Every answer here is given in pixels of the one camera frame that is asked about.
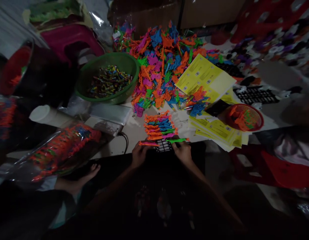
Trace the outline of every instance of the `table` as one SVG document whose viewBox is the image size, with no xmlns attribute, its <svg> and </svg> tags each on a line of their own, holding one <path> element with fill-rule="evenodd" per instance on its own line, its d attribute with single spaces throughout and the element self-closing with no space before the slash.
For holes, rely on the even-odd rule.
<svg viewBox="0 0 309 240">
<path fill-rule="evenodd" d="M 220 49 L 226 50 L 232 48 L 232 45 L 229 41 L 221 46 L 214 46 L 210 43 L 207 43 L 204 47 L 208 49 Z M 300 73 L 283 63 L 280 62 L 261 62 L 258 65 L 259 73 L 254 74 L 256 77 L 260 77 L 262 82 L 261 85 L 268 85 L 271 90 L 287 90 L 293 86 L 301 86 L 305 90 L 309 91 L 309 79 L 303 78 L 303 81 L 300 81 Z M 293 94 L 290 98 L 282 99 L 279 103 L 275 104 L 266 104 L 263 105 L 262 115 L 264 117 L 264 126 L 260 131 L 271 130 L 281 127 L 290 126 L 290 124 L 283 122 L 280 119 L 280 114 L 282 111 L 288 107 L 291 102 L 300 97 L 301 94 Z M 130 97 L 122 105 L 131 107 Z M 165 104 L 160 111 L 158 111 L 154 106 L 147 109 L 144 114 L 156 115 L 159 112 L 164 112 L 169 110 L 172 114 L 172 120 L 175 123 L 176 127 L 179 129 L 180 138 L 190 138 L 191 142 L 204 141 L 206 138 L 195 135 L 193 129 L 188 129 L 188 114 L 184 110 L 176 110 L 173 112 L 172 109 Z M 123 132 L 129 138 L 129 146 L 127 153 L 131 153 L 134 146 L 140 140 L 145 140 L 147 134 L 144 131 L 144 117 L 139 118 L 136 115 L 131 115 L 127 124 L 123 128 Z M 107 145 L 101 148 L 100 152 L 96 154 L 92 159 L 100 157 L 108 157 L 114 155 L 120 155 L 124 153 L 126 146 L 125 139 L 123 137 L 117 136 L 111 140 Z M 20 158 L 28 151 L 14 152 L 10 153 L 8 157 Z"/>
</svg>

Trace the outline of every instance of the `black plastic grid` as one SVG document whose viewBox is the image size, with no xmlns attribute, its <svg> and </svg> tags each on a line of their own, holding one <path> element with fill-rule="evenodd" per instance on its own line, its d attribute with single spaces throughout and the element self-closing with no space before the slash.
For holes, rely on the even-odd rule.
<svg viewBox="0 0 309 240">
<path fill-rule="evenodd" d="M 237 89 L 233 92 L 238 96 L 242 103 L 252 105 L 253 103 L 260 102 L 262 104 L 278 103 L 278 100 L 271 90 L 259 90 L 262 86 L 247 87 L 247 90 L 243 93 L 237 93 Z"/>
<path fill-rule="evenodd" d="M 156 143 L 159 144 L 159 147 L 154 148 L 157 152 L 167 152 L 172 150 L 171 143 L 165 141 L 164 139 L 159 139 Z"/>
</svg>

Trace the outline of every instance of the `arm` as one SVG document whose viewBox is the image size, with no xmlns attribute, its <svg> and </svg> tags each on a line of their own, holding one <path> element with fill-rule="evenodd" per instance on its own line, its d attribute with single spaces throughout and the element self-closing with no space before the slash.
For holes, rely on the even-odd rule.
<svg viewBox="0 0 309 240">
<path fill-rule="evenodd" d="M 49 231 L 44 239 L 69 239 L 73 236 L 77 239 L 80 237 L 86 238 L 87 232 L 95 226 L 96 222 L 101 219 L 104 213 L 108 211 L 106 203 L 108 203 L 117 193 L 117 191 L 127 182 L 127 180 L 136 172 L 137 168 L 141 166 L 145 160 L 146 152 L 149 146 L 143 147 L 138 144 L 132 150 L 132 163 L 124 170 L 108 187 L 98 194 L 85 207 L 80 214 L 69 219 L 63 226 Z"/>
<path fill-rule="evenodd" d="M 172 144 L 172 147 L 175 151 L 176 156 L 185 166 L 185 168 L 190 173 L 190 176 L 193 179 L 194 184 L 205 194 L 208 194 L 214 201 L 217 207 L 219 207 L 220 211 L 223 212 L 225 217 L 233 224 L 233 226 L 239 230 L 245 230 L 243 223 L 240 218 L 234 212 L 234 210 L 230 207 L 228 202 L 224 199 L 224 197 L 218 193 L 210 184 L 210 182 L 206 179 L 206 177 L 202 174 L 202 172 L 198 169 L 195 163 L 192 161 L 191 157 L 191 146 L 186 142 L 180 143 L 180 148 L 177 147 L 175 143 Z"/>
<path fill-rule="evenodd" d="M 84 214 L 96 213 L 106 202 L 108 202 L 115 193 L 127 182 L 127 180 L 135 173 L 138 167 L 140 167 L 145 160 L 147 150 L 151 148 L 150 146 L 139 146 L 137 145 L 132 150 L 132 163 L 124 170 L 120 176 L 118 176 L 107 189 L 98 194 L 83 210 Z"/>
</svg>

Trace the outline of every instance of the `white container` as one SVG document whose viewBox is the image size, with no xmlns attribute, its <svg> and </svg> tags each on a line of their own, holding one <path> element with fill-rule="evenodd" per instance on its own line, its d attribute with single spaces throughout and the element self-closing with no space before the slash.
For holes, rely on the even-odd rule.
<svg viewBox="0 0 309 240">
<path fill-rule="evenodd" d="M 43 123 L 58 128 L 64 128 L 74 120 L 74 118 L 70 115 L 60 112 L 49 105 L 36 107 L 31 112 L 29 118 L 34 122 Z"/>
</svg>

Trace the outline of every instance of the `candy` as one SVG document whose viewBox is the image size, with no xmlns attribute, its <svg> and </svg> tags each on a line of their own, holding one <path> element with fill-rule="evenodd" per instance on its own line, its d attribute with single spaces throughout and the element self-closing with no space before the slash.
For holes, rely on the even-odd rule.
<svg viewBox="0 0 309 240">
<path fill-rule="evenodd" d="M 94 76 L 91 87 L 88 88 L 88 95 L 91 98 L 104 98 L 122 91 L 128 86 L 133 76 L 119 71 L 117 66 L 100 68 L 98 76 Z"/>
</svg>

